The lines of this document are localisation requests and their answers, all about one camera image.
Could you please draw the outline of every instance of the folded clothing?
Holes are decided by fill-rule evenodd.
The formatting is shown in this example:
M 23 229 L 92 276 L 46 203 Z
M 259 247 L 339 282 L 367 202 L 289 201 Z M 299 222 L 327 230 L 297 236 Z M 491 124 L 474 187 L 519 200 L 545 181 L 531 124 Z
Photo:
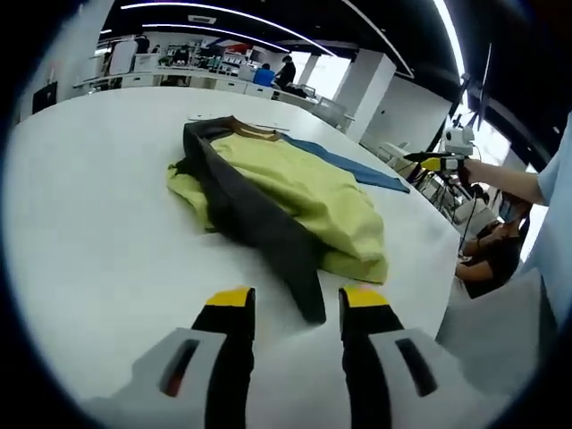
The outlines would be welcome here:
M 323 323 L 324 298 L 316 270 L 324 245 L 214 151 L 210 139 L 231 134 L 233 125 L 232 118 L 187 123 L 185 158 L 170 167 L 169 187 L 193 204 L 185 185 L 195 181 L 212 225 L 226 237 L 258 249 L 289 287 L 303 317 Z
M 385 282 L 383 220 L 354 176 L 280 139 L 233 120 L 234 133 L 212 149 L 244 178 L 327 245 L 321 267 L 365 282 Z M 199 221 L 218 229 L 204 189 L 181 168 L 169 167 L 168 186 L 189 201 Z
M 343 156 L 335 155 L 331 152 L 328 152 L 326 149 L 316 143 L 305 140 L 296 140 L 286 134 L 282 134 L 282 138 L 298 149 L 302 149 L 306 152 L 319 156 L 326 163 L 340 167 L 346 172 L 351 172 L 356 178 L 356 181 L 359 183 L 397 190 L 407 194 L 410 192 L 410 189 L 401 183 L 400 179 L 396 177 L 390 177 L 387 174 L 378 172 L 373 168 L 366 167 L 365 165 L 356 163 L 355 161 L 344 158 Z

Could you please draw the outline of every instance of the blue garment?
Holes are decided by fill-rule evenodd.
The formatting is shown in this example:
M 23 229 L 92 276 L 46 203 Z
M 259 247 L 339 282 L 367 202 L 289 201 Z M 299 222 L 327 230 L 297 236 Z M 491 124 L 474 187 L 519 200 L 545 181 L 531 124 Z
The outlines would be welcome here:
M 274 76 L 276 76 L 276 73 L 272 70 L 258 69 L 254 75 L 254 83 L 263 87 L 270 87 L 272 86 Z
M 282 138 L 288 141 L 292 146 L 322 158 L 328 164 L 335 165 L 346 172 L 351 172 L 359 183 L 397 190 L 407 194 L 410 192 L 410 189 L 401 183 L 398 178 L 390 177 L 387 174 L 383 174 L 382 172 L 378 172 L 372 168 L 366 167 L 365 165 L 351 161 L 343 156 L 332 154 L 316 143 L 296 140 L 286 134 L 282 134 Z
M 523 271 L 538 268 L 546 295 L 559 326 L 566 322 L 572 303 L 572 114 L 559 152 L 538 176 L 538 184 L 549 206 L 543 227 Z

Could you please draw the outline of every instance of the ceiling light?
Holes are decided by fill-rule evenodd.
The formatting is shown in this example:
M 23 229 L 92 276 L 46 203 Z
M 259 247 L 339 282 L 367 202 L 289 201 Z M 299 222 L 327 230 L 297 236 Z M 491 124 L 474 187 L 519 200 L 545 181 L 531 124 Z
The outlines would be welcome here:
M 437 8 L 437 11 L 441 16 L 441 20 L 443 21 L 443 25 L 445 26 L 445 30 L 447 31 L 450 47 L 453 50 L 453 56 L 455 57 L 455 64 L 457 65 L 458 82 L 459 84 L 462 84 L 461 77 L 463 76 L 463 74 L 465 74 L 465 62 L 463 61 L 463 53 L 461 52 L 461 45 L 458 42 L 457 31 L 455 31 L 453 20 L 450 18 L 449 9 L 447 9 L 447 5 L 445 4 L 444 0 L 433 0 L 433 3 Z M 468 105 L 466 91 L 465 94 L 463 94 L 463 104 Z
M 334 52 L 326 49 L 322 45 L 317 44 L 314 40 L 311 40 L 309 38 L 305 38 L 301 34 L 298 34 L 296 31 L 292 31 L 291 29 L 287 29 L 286 27 L 283 27 L 282 25 L 276 24 L 275 22 L 270 22 L 270 21 L 264 20 L 262 18 L 255 16 L 255 15 L 250 15 L 250 14 L 244 13 L 244 12 L 233 11 L 232 9 L 227 9 L 225 7 L 211 6 L 210 4 L 197 4 L 197 3 L 160 2 L 160 3 L 128 4 L 126 6 L 122 6 L 122 10 L 135 9 L 138 7 L 151 7 L 151 6 L 187 6 L 187 7 L 197 7 L 197 8 L 201 8 L 201 9 L 209 9 L 211 11 L 233 13 L 235 15 L 239 15 L 239 16 L 242 16 L 244 18 L 249 18 L 251 20 L 263 22 L 264 24 L 271 25 L 272 27 L 275 27 L 277 29 L 281 29 L 282 31 L 290 33 L 291 35 L 296 36 L 297 38 L 301 38 L 302 40 L 306 40 L 306 42 L 308 42 L 308 43 L 310 43 L 316 47 L 319 47 L 324 52 L 326 52 L 328 55 L 337 56 Z
M 403 64 L 403 67 L 405 67 L 405 70 L 407 70 L 408 72 L 408 76 L 409 78 L 413 79 L 415 78 L 413 72 L 411 71 L 411 69 L 409 68 L 409 66 L 407 65 L 407 63 L 405 62 L 405 60 L 403 59 L 403 57 L 401 56 L 401 54 L 398 52 L 398 50 L 395 48 L 394 45 L 391 44 L 390 40 L 383 34 L 383 30 L 382 29 L 378 29 L 375 24 L 372 22 L 372 20 L 370 20 L 369 18 L 367 18 L 367 15 L 363 12 L 361 12 L 357 6 L 355 6 L 353 3 L 350 2 L 350 0 L 341 0 L 349 9 L 351 9 L 352 11 L 354 11 L 355 13 L 357 13 L 357 15 L 359 15 L 359 17 L 364 20 L 366 22 L 367 25 L 369 25 L 373 31 L 375 31 L 380 38 L 383 39 L 383 41 L 387 44 L 387 46 L 391 49 L 391 51 L 393 51 L 393 53 L 399 58 L 399 60 L 401 61 L 401 63 Z
M 183 25 L 183 24 L 144 24 L 141 27 L 146 27 L 146 28 L 151 28 L 151 27 L 169 27 L 169 28 L 174 28 L 174 29 L 204 29 L 207 31 L 216 31 L 219 33 L 225 33 L 225 34 L 230 34 L 232 36 L 237 36 L 239 38 L 247 38 L 249 40 L 254 40 L 257 43 L 263 44 L 263 45 L 268 45 L 273 47 L 274 49 L 279 49 L 283 52 L 289 52 L 288 49 L 284 49 L 281 46 L 275 45 L 273 43 L 269 43 L 269 42 L 264 42 L 264 40 L 260 40 L 259 38 L 252 38 L 251 36 L 246 36 L 244 34 L 240 34 L 240 33 L 235 33 L 233 31 L 227 31 L 226 29 L 216 29 L 214 27 L 203 27 L 200 25 Z

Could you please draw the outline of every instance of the round table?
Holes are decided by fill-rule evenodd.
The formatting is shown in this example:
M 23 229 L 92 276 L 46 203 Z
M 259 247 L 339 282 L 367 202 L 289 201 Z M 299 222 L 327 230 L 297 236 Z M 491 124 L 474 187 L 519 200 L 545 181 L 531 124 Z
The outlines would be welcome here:
M 307 326 L 256 251 L 205 234 L 166 186 L 189 118 L 235 115 L 287 129 L 388 174 L 374 155 L 309 112 L 278 101 L 193 88 L 128 88 L 65 101 L 11 136 L 4 171 L 4 245 L 30 338 L 78 401 L 108 397 L 133 362 L 206 300 L 257 290 L 249 427 L 349 427 L 338 288 L 320 272 L 327 322 Z M 450 295 L 459 236 L 429 202 L 360 185 L 385 224 L 380 288 L 407 328 L 435 336 Z

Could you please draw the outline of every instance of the black ceiling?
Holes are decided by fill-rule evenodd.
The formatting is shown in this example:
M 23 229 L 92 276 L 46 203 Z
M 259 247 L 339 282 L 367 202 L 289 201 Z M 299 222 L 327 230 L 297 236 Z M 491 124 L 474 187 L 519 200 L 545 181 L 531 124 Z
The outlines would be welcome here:
M 288 33 L 237 15 L 179 6 L 121 10 L 125 4 L 145 0 L 118 0 L 105 24 L 108 36 L 141 32 L 141 24 L 189 24 L 187 15 L 217 18 L 216 28 L 261 38 L 280 45 L 292 40 Z M 493 45 L 489 92 L 497 104 L 514 114 L 512 121 L 487 112 L 487 119 L 515 143 L 541 145 L 553 154 L 572 101 L 569 76 L 572 31 L 567 18 L 572 2 L 562 0 L 445 0 L 455 25 L 467 72 L 481 80 Z M 380 36 L 341 0 L 209 0 L 211 4 L 250 13 L 314 40 L 350 42 L 383 51 L 406 72 L 397 56 Z M 458 75 L 449 38 L 433 0 L 353 0 L 374 24 L 383 29 L 414 70 L 413 81 L 452 100 L 458 94 Z M 185 31 L 165 29 L 165 31 Z M 329 47 L 337 55 L 351 57 L 355 51 Z M 321 51 L 313 46 L 295 50 Z M 514 119 L 520 123 L 516 126 Z M 525 125 L 528 135 L 522 132 Z

